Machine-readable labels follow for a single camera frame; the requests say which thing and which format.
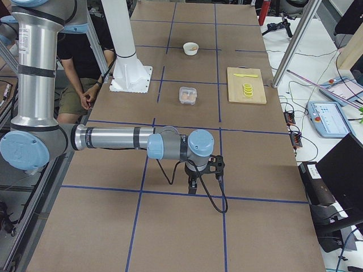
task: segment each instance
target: robotic arm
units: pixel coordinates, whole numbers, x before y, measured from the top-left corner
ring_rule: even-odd
[[[87,31],[86,1],[12,2],[12,14],[19,23],[19,106],[18,115],[11,120],[12,131],[0,141],[0,152],[7,162],[30,170],[66,152],[84,148],[147,149],[150,158],[185,162],[189,193],[196,193],[196,181],[203,173],[216,174],[221,184],[223,159],[212,155],[214,139],[206,130],[195,130],[186,136],[173,127],[95,128],[58,124],[53,118],[57,34],[63,29]],[[128,16],[126,4],[121,7]]]

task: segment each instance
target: red object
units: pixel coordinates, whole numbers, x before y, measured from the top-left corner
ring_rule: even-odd
[[[262,7],[261,7],[261,11],[260,11],[260,16],[259,16],[259,24],[260,26],[263,25],[263,23],[265,22],[265,18],[268,12],[268,9],[270,8],[270,4],[271,4],[271,0],[264,0],[262,3]]]

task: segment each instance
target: sticker label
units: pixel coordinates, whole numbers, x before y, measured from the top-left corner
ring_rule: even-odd
[[[30,29],[19,28],[19,54],[29,54]]]
[[[311,177],[314,179],[314,180],[317,180],[317,179],[321,179],[322,177],[320,176],[315,164],[308,164],[307,165],[307,169],[309,170],[309,173],[311,175]]]

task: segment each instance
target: person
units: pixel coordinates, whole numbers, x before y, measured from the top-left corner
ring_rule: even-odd
[[[107,66],[110,66],[115,53],[108,26],[100,17],[91,15],[91,19]],[[57,121],[72,124],[91,108],[101,89],[103,75],[86,34],[60,33],[58,38],[57,56],[70,84],[61,94]]]

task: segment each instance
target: white pole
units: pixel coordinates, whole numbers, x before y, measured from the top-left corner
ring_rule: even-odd
[[[153,68],[137,58],[126,0],[102,0],[102,5],[117,54],[110,90],[147,92]]]

